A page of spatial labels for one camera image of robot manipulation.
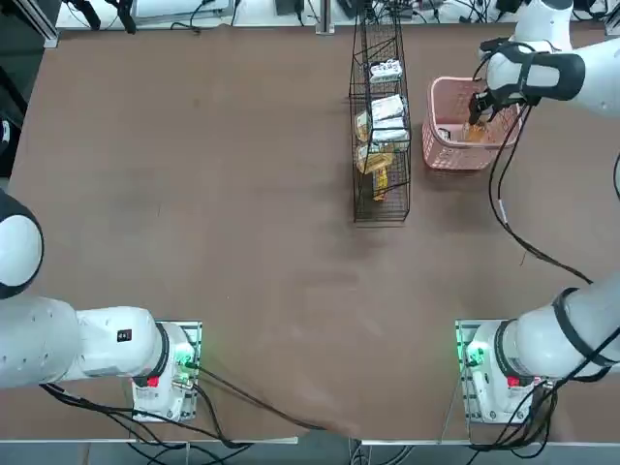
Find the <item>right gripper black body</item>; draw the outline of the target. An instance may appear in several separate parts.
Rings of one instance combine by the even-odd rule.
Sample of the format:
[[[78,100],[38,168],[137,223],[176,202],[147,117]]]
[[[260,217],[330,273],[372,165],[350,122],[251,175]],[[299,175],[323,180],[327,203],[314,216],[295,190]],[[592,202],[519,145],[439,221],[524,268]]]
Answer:
[[[509,97],[494,94],[490,89],[474,93],[472,96],[472,109],[503,109],[509,105]]]

